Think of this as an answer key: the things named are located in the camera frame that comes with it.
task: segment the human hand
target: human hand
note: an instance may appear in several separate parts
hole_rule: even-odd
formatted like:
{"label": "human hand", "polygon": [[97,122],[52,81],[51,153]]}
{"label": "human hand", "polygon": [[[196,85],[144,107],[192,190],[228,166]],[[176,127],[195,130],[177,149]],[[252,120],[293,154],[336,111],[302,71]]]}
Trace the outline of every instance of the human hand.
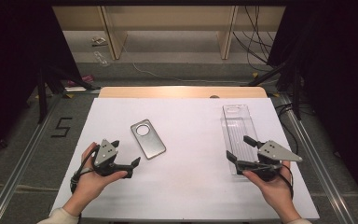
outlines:
{"label": "human hand", "polygon": [[[290,168],[290,161],[283,161],[282,164]],[[288,169],[283,167],[280,173],[286,180],[291,179]],[[283,223],[301,218],[293,205],[290,189],[280,176],[265,182],[252,171],[243,171],[243,175],[260,188],[264,199],[277,212]]]}
{"label": "human hand", "polygon": [[[92,143],[82,154],[82,161],[97,146]],[[83,168],[91,168],[91,157],[89,157]],[[83,209],[94,199],[96,199],[103,189],[112,182],[115,182],[127,175],[126,171],[115,172],[108,176],[100,176],[95,172],[83,174],[77,184],[76,190],[63,209],[74,217],[78,217]]]}

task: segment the transparent container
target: transparent container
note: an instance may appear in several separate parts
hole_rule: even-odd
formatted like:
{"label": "transparent container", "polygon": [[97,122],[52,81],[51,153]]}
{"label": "transparent container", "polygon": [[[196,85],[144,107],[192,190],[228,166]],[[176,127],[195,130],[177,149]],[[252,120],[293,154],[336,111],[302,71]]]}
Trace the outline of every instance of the transparent container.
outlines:
{"label": "transparent container", "polygon": [[100,64],[100,66],[107,67],[110,65],[110,63],[105,59],[105,57],[99,51],[94,51],[94,56],[97,62]]}
{"label": "transparent container", "polygon": [[[234,154],[239,161],[257,161],[257,148],[243,142],[248,135],[257,141],[255,126],[252,122],[247,105],[223,105],[221,118],[226,150]],[[237,174],[235,165],[228,162],[229,170]]]}

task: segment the white table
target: white table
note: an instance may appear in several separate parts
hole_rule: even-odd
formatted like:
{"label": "white table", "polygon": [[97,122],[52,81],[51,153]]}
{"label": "white table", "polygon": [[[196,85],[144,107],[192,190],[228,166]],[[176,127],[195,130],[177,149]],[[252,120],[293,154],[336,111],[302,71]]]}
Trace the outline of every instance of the white table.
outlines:
{"label": "white table", "polygon": [[[126,221],[251,221],[278,219],[259,189],[232,175],[220,123],[223,105],[248,105],[258,140],[289,148],[268,98],[94,100],[53,208],[70,197],[70,178],[92,142],[120,141],[116,163],[141,157],[131,179],[108,186],[83,217]],[[167,151],[147,160],[130,126],[149,119]],[[295,206],[304,218],[319,215],[298,167],[292,162]]]}

